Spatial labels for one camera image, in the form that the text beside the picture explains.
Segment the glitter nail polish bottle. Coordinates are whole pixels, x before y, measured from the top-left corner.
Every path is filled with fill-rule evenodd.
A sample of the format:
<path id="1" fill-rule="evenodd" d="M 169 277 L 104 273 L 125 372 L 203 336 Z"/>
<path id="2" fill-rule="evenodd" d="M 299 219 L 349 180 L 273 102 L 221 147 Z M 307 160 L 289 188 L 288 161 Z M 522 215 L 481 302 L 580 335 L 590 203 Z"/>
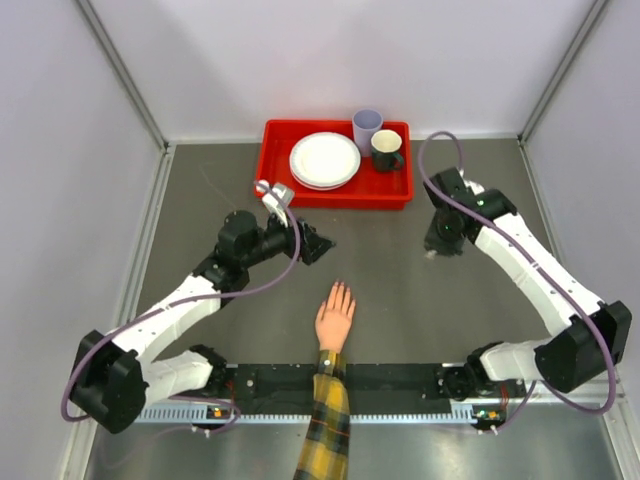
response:
<path id="1" fill-rule="evenodd" d="M 426 251 L 426 253 L 425 253 L 425 258 L 426 258 L 426 259 L 429 259 L 429 260 L 433 260 L 433 259 L 435 259 L 435 258 L 436 258 L 436 257 L 438 257 L 438 256 L 439 256 L 439 253 L 438 253 L 438 251 L 437 251 L 437 250 L 435 250 L 435 249 L 429 249 L 429 250 L 427 250 L 427 251 Z"/>

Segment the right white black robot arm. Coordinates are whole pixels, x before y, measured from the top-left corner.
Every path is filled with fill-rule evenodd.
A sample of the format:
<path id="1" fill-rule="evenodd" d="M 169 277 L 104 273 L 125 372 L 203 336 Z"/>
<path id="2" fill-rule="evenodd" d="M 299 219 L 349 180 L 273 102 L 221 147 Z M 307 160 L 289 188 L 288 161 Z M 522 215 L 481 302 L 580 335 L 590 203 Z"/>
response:
<path id="1" fill-rule="evenodd" d="M 467 384 L 487 396 L 503 381 L 542 381 L 568 394 L 600 374 L 615 376 L 632 320 L 621 301 L 607 303 L 582 286 L 529 230 L 499 190 L 467 181 L 456 168 L 430 177 L 435 214 L 425 248 L 455 256 L 470 243 L 493 260 L 529 300 L 549 334 L 544 340 L 498 341 L 467 358 Z"/>

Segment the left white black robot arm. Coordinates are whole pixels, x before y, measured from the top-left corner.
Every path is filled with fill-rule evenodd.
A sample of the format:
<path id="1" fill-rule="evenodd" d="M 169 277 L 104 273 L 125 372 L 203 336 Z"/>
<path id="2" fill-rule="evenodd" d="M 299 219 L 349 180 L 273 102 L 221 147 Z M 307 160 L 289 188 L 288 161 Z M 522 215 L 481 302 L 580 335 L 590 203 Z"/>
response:
<path id="1" fill-rule="evenodd" d="M 260 227 L 252 213 L 232 212 L 213 251 L 171 294 L 126 325 L 107 334 L 93 330 L 82 338 L 61 401 L 63 418 L 74 419 L 68 412 L 74 404 L 82 412 L 80 420 L 92 419 L 117 434 L 152 405 L 183 398 L 210 400 L 222 406 L 223 417 L 237 419 L 231 375 L 219 353 L 195 345 L 169 359 L 160 354 L 231 300 L 258 293 L 248 286 L 252 267 L 278 255 L 311 265 L 334 246 L 291 214 L 270 214 Z"/>

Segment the yellow plaid sleeve forearm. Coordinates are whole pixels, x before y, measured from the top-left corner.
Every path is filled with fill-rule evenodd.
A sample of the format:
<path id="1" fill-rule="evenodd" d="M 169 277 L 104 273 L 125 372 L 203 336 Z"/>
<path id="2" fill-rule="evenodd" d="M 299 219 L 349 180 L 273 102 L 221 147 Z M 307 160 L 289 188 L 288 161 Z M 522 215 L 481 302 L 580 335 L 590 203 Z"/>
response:
<path id="1" fill-rule="evenodd" d="M 313 377 L 313 406 L 294 479 L 346 479 L 350 406 L 346 363 L 339 353 L 320 351 Z"/>

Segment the mannequin hand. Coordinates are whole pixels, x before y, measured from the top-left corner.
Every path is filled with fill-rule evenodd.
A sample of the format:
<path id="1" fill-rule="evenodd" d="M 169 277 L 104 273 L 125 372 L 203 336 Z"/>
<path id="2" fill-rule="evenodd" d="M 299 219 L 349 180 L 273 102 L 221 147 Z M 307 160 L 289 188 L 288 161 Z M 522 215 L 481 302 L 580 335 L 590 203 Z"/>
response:
<path id="1" fill-rule="evenodd" d="M 322 302 L 314 322 L 320 351 L 341 353 L 351 330 L 356 300 L 351 289 L 336 281 Z"/>

